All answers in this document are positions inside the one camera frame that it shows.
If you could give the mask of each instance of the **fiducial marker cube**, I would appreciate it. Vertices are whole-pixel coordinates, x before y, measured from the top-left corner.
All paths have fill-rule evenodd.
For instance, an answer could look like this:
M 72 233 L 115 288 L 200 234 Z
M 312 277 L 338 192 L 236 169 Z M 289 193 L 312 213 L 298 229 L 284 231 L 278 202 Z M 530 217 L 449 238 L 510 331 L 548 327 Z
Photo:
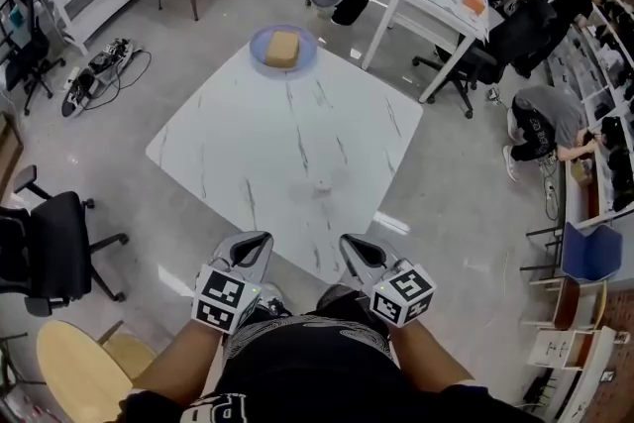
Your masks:
M 255 310 L 262 288 L 204 264 L 196 278 L 191 318 L 232 335 Z
M 372 288 L 371 311 L 398 328 L 429 308 L 436 284 L 420 264 L 381 280 Z

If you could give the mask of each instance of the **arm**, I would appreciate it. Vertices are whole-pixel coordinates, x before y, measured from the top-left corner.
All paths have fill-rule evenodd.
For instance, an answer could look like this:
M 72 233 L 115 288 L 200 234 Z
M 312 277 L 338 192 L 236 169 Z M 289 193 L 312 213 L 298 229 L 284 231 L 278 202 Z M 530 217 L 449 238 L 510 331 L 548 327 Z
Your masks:
M 198 398 L 216 356 L 222 334 L 189 321 L 158 358 L 134 380 L 146 389 L 187 406 Z
M 473 379 L 418 321 L 403 328 L 390 327 L 389 336 L 401 370 L 418 389 L 438 393 L 453 384 Z
M 567 149 L 561 145 L 557 145 L 557 159 L 561 161 L 576 159 L 584 154 L 591 154 L 596 147 L 597 144 L 595 140 L 592 140 L 584 147 L 574 147 L 573 149 Z

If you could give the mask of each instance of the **gray shirt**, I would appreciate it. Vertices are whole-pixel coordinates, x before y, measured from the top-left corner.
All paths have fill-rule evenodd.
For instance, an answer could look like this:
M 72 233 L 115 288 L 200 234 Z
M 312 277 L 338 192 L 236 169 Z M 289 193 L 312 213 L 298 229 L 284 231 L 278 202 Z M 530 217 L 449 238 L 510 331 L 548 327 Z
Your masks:
M 515 95 L 524 110 L 541 113 L 555 129 L 555 143 L 565 149 L 575 146 L 577 133 L 586 127 L 585 113 L 573 92 L 540 85 L 524 88 Z

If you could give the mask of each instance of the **hand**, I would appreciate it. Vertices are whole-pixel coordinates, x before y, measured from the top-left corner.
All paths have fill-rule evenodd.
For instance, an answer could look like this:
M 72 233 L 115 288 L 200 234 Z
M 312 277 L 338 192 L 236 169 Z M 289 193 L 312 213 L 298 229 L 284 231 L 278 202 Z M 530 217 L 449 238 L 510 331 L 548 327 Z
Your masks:
M 598 148 L 598 141 L 596 140 L 596 138 L 590 142 L 587 143 L 587 145 L 585 145 L 585 151 L 588 154 L 591 154 L 592 152 L 594 152 L 596 149 Z

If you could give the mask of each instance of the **black office chair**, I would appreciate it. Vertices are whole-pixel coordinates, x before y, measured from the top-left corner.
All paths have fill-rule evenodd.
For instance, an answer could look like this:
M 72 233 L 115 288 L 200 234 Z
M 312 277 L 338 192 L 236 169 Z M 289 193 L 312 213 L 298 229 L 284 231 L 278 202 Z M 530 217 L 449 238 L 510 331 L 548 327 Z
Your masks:
M 436 94 L 452 82 L 465 101 L 467 118 L 474 117 L 474 108 L 468 92 L 477 89 L 477 83 L 492 85 L 502 79 L 504 69 L 518 57 L 535 52 L 549 40 L 547 25 L 556 17 L 555 10 L 546 0 L 526 0 L 517 10 L 488 34 L 488 43 L 475 41 L 449 72 L 427 102 L 433 104 Z M 443 62 L 421 56 L 412 59 L 414 67 L 421 63 L 440 71 L 451 54 L 436 47 Z
M 37 177 L 37 168 L 30 165 L 14 183 L 14 192 L 29 189 L 46 199 L 31 214 L 0 207 L 0 293 L 25 294 L 27 310 L 38 317 L 88 294 L 91 278 L 111 300 L 124 301 L 125 295 L 110 290 L 90 257 L 115 242 L 126 245 L 128 235 L 119 233 L 91 245 L 85 210 L 94 208 L 94 200 L 80 201 L 72 191 L 50 196 L 36 185 Z
M 9 64 L 6 68 L 7 90 L 13 90 L 20 82 L 24 83 L 25 91 L 28 93 L 27 102 L 24 105 L 24 114 L 29 115 L 31 110 L 29 104 L 38 85 L 47 92 L 47 97 L 51 99 L 53 93 L 44 83 L 44 75 L 56 65 L 64 67 L 66 61 L 63 58 L 50 62 L 47 60 L 51 43 L 49 38 L 40 29 L 40 21 L 34 13 L 33 0 L 24 0 L 29 9 L 28 23 L 31 39 L 20 48 L 12 39 L 9 33 L 0 46 L 8 45 L 9 53 L 7 58 Z

